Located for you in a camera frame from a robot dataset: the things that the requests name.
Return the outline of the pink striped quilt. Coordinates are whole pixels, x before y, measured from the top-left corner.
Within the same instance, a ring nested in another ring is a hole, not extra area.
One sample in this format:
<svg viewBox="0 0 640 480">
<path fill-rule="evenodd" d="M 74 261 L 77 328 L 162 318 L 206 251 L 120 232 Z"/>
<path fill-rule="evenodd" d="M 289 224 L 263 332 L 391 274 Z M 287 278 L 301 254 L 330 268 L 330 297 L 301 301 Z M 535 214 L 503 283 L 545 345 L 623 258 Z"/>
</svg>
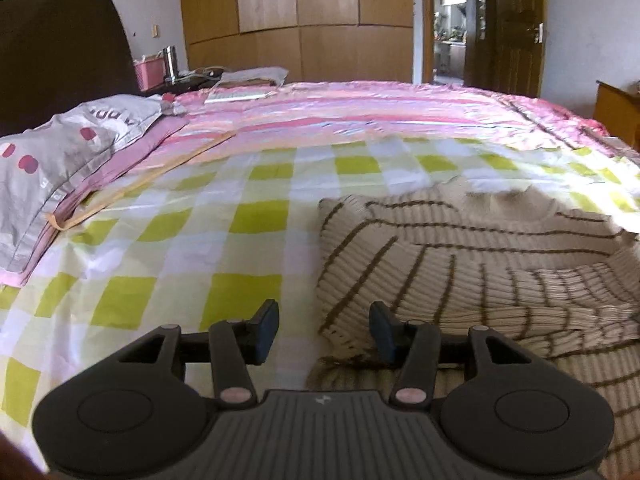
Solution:
<svg viewBox="0 0 640 480">
<path fill-rule="evenodd" d="M 527 96 L 385 81 L 245 87 L 273 88 L 278 93 L 217 104 L 204 103 L 213 88 L 160 96 L 186 108 L 186 125 L 128 171 L 151 170 L 160 176 L 190 160 L 384 136 L 462 139 L 517 151 L 595 151 L 608 158 L 623 154 L 623 142 L 610 136 L 600 122 Z M 64 232 L 118 199 L 117 195 L 107 197 L 85 214 L 76 214 L 81 201 L 66 221 L 57 222 L 53 216 L 48 220 L 57 233 Z"/>
</svg>

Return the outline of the wooden wardrobe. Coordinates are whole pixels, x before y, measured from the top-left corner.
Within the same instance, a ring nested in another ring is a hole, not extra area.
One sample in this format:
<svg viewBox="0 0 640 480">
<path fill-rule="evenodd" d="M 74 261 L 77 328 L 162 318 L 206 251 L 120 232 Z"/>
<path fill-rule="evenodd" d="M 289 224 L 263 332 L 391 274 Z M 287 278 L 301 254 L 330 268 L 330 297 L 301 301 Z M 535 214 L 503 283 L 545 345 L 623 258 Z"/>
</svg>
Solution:
<svg viewBox="0 0 640 480">
<path fill-rule="evenodd" d="M 181 0 L 192 68 L 280 66 L 292 81 L 412 78 L 412 0 Z"/>
</svg>

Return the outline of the dark wooden headboard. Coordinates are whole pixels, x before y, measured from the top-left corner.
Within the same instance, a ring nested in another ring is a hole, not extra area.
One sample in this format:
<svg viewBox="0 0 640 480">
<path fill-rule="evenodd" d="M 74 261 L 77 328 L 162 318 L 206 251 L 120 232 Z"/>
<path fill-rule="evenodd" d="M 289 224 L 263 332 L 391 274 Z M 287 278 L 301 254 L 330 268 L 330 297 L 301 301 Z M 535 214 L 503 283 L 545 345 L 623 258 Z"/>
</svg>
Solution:
<svg viewBox="0 0 640 480">
<path fill-rule="evenodd" d="M 2 136 L 140 92 L 113 0 L 2 0 L 0 20 Z"/>
</svg>

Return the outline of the white flat box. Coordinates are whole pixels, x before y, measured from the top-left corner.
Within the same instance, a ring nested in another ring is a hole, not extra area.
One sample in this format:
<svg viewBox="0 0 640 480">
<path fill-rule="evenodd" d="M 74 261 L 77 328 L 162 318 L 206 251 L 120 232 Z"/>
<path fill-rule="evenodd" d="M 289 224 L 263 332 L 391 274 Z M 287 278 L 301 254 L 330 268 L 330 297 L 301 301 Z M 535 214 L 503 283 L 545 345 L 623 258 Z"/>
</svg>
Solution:
<svg viewBox="0 0 640 480">
<path fill-rule="evenodd" d="M 205 104 L 254 101 L 275 96 L 277 90 L 262 87 L 216 88 L 206 96 Z"/>
</svg>

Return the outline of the green checkered bed sheet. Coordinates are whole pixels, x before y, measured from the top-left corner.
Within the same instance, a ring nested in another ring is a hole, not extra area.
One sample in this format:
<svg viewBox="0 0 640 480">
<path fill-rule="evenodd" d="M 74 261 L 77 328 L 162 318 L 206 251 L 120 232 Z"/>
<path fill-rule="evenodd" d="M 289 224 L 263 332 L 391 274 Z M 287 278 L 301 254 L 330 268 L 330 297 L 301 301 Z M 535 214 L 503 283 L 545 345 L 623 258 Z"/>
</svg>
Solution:
<svg viewBox="0 0 640 480">
<path fill-rule="evenodd" d="M 639 171 L 588 148 L 520 151 L 400 136 L 206 155 L 61 234 L 21 288 L 1 292 L 1 430 L 33 462 L 32 412 L 66 379 L 162 324 L 187 333 L 281 308 L 259 389 L 298 389 L 326 354 L 318 334 L 318 205 L 455 176 L 483 191 L 536 186 L 564 204 L 639 225 Z"/>
</svg>

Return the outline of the pink storage box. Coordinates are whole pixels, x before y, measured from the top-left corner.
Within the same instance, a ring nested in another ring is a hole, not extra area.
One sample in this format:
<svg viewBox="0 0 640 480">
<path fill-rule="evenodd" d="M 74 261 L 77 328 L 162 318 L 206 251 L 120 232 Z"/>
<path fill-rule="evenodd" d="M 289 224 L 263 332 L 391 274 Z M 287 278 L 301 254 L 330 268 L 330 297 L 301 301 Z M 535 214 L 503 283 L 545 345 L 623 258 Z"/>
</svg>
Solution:
<svg viewBox="0 0 640 480">
<path fill-rule="evenodd" d="M 161 55 L 145 56 L 134 61 L 134 71 L 141 91 L 151 90 L 165 80 L 165 63 Z"/>
</svg>

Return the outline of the wooden side cabinet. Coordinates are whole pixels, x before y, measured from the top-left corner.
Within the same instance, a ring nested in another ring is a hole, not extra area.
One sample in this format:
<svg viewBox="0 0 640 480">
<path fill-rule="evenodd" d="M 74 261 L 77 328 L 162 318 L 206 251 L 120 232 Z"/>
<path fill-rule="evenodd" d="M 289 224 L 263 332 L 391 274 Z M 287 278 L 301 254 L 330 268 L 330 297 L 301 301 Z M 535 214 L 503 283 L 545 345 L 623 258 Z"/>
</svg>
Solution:
<svg viewBox="0 0 640 480">
<path fill-rule="evenodd" d="M 639 96 L 598 80 L 593 118 L 631 148 L 639 149 Z"/>
</svg>

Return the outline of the steel thermos cup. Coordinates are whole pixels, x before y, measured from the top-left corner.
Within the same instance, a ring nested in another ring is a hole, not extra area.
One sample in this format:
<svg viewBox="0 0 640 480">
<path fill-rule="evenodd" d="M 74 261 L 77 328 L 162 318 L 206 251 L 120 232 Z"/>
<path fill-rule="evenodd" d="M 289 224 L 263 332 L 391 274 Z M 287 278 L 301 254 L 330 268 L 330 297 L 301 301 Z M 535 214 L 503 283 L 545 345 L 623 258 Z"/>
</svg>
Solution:
<svg viewBox="0 0 640 480">
<path fill-rule="evenodd" d="M 168 84 L 175 84 L 179 78 L 179 67 L 175 46 L 163 48 L 162 57 L 165 67 L 165 81 Z"/>
</svg>

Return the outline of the dark brown door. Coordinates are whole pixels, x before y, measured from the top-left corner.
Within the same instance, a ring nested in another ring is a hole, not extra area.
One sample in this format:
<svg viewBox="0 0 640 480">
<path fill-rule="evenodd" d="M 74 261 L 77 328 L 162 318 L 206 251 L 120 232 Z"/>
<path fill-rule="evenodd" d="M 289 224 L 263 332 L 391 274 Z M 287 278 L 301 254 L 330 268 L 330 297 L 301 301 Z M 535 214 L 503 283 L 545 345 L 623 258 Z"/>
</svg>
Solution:
<svg viewBox="0 0 640 480">
<path fill-rule="evenodd" d="M 546 0 L 466 0 L 466 16 L 464 83 L 539 96 Z"/>
</svg>

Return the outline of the grey pink-dotted pillow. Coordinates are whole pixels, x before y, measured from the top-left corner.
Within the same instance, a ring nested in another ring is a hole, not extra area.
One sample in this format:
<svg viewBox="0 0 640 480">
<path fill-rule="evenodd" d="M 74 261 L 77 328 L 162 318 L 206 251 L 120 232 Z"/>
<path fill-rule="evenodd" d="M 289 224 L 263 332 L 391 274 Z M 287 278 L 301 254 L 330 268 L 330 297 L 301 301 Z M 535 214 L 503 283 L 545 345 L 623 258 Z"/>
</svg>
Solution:
<svg viewBox="0 0 640 480">
<path fill-rule="evenodd" d="M 1 283 L 22 287 L 92 191 L 120 177 L 186 125 L 173 98 L 109 96 L 1 140 Z"/>
</svg>

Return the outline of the beige brown-striped knit sweater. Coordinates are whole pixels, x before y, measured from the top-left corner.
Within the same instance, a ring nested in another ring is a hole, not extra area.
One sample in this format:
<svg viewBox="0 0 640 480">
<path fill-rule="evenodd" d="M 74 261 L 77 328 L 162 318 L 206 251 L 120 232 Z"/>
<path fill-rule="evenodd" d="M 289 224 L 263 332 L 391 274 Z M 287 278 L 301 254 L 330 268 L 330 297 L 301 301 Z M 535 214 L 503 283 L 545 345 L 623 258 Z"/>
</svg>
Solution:
<svg viewBox="0 0 640 480">
<path fill-rule="evenodd" d="M 369 309 L 447 335 L 485 325 L 591 386 L 615 417 L 602 474 L 639 468 L 639 237 L 538 188 L 477 193 L 454 178 L 319 204 L 320 334 L 311 389 L 390 390 Z"/>
</svg>

